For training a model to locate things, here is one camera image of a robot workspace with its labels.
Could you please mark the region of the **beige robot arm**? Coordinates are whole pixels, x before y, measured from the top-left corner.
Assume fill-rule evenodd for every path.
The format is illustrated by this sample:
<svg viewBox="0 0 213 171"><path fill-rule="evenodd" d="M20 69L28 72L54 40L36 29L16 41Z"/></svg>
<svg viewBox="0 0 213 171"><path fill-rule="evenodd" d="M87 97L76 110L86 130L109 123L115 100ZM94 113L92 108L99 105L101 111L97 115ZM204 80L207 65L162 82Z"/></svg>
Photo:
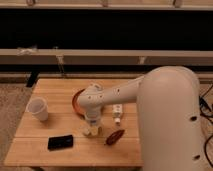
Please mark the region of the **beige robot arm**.
<svg viewBox="0 0 213 171"><path fill-rule="evenodd" d="M205 171L199 88L190 69L164 66L102 91L90 86L78 104L88 119L105 105L136 104L143 171Z"/></svg>

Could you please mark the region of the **translucent yellowish gripper finger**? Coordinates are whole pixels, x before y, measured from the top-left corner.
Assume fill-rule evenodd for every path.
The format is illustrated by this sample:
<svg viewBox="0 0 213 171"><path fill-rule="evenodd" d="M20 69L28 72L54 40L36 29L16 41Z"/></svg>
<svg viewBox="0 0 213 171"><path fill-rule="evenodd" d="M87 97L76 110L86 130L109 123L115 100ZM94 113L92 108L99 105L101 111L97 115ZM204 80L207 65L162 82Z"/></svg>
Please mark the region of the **translucent yellowish gripper finger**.
<svg viewBox="0 0 213 171"><path fill-rule="evenodd" d="M88 130L89 130L89 133L90 133L92 136L96 136L96 135L99 134L99 127L98 127L97 125L95 125L95 126L90 126L90 127L88 128Z"/></svg>

